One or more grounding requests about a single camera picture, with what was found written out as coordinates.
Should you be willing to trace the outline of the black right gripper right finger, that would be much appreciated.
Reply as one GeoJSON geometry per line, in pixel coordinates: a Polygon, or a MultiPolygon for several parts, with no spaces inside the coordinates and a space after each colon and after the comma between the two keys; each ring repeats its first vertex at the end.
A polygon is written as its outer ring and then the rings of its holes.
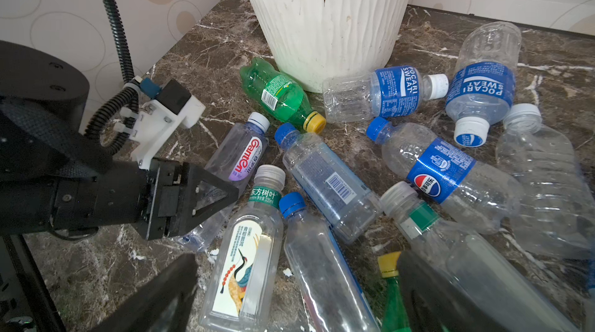
{"type": "Polygon", "coordinates": [[[411,250],[398,259],[401,298],[413,331],[506,331],[411,250]]]}

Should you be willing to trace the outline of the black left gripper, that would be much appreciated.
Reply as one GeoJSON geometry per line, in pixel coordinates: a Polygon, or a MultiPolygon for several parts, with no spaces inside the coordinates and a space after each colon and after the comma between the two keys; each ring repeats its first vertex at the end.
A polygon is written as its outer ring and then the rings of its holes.
{"type": "Polygon", "coordinates": [[[154,159],[147,170],[148,191],[134,228],[147,241],[188,234],[235,203],[239,188],[220,165],[154,159]]]}

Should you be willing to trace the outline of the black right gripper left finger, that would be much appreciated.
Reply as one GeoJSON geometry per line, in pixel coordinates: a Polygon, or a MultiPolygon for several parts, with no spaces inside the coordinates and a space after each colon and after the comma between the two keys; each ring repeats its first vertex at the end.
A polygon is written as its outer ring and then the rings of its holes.
{"type": "Polygon", "coordinates": [[[198,264],[183,254],[93,331],[185,331],[198,285],[198,264]]]}

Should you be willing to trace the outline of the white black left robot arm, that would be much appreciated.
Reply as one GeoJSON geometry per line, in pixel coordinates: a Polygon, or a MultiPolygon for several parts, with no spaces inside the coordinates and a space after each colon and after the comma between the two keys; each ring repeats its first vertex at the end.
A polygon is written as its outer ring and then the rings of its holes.
{"type": "Polygon", "coordinates": [[[157,152],[204,105],[177,81],[137,77],[116,0],[102,0],[122,90],[80,133],[89,84],[72,65],[1,44],[1,233],[46,231],[65,241],[131,224],[147,240],[189,233],[234,204],[238,189],[157,152]]]}

